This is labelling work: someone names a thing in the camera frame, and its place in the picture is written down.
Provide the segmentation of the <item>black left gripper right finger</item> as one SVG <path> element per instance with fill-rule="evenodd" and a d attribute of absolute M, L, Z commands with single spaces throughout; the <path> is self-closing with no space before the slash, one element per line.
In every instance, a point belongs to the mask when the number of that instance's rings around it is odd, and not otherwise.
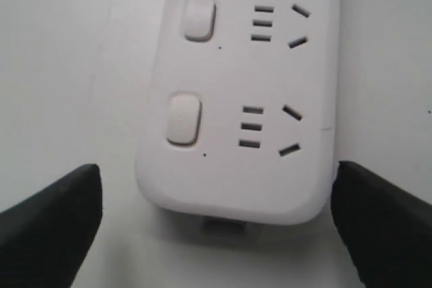
<path fill-rule="evenodd" d="M 352 161 L 342 161 L 331 215 L 365 287 L 431 286 L 431 205 Z"/>

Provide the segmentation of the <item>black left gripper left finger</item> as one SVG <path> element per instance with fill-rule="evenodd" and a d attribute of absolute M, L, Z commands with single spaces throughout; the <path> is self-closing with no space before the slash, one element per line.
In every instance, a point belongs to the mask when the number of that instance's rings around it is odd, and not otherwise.
<path fill-rule="evenodd" d="M 96 164 L 77 167 L 1 212 L 1 286 L 71 287 L 102 217 Z"/>

